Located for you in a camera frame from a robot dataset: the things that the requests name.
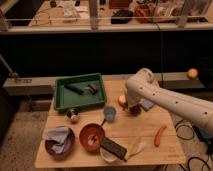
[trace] white cloth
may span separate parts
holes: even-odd
[[[64,150],[65,142],[69,133],[70,128],[61,126],[46,132],[43,139],[55,141],[56,143],[52,146],[52,150],[55,151],[55,153],[60,154]]]

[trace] plastic container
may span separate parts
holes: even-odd
[[[88,84],[94,84],[97,87],[97,93],[90,93]],[[73,85],[84,91],[79,94],[64,87],[64,85]],[[106,93],[101,74],[87,74],[72,76],[69,78],[58,79],[55,82],[54,109],[64,112],[68,109],[76,108],[78,110],[103,106],[106,103]]]

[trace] bowl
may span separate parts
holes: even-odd
[[[53,140],[45,140],[44,145],[45,145],[45,149],[46,149],[47,153],[56,159],[62,159],[64,157],[68,156],[68,154],[70,154],[70,152],[72,151],[74,143],[75,143],[74,132],[70,129],[70,133],[64,142],[65,146],[61,153],[56,153],[54,150],[52,150],[52,146],[55,145],[56,143],[57,142],[55,142]]]
[[[84,126],[79,135],[80,143],[87,151],[97,151],[104,137],[104,129],[94,123]]]
[[[115,155],[111,154],[103,148],[100,148],[100,154],[104,161],[106,161],[107,163],[113,163],[118,159]]]

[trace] orange bowl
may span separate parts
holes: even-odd
[[[104,137],[104,129],[94,123],[84,126],[79,135],[80,143],[87,151],[98,150]]]

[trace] wall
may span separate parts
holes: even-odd
[[[0,53],[21,76],[124,74],[142,67],[183,72],[203,60],[213,68],[212,31],[162,34],[163,40],[159,32],[0,35]]]

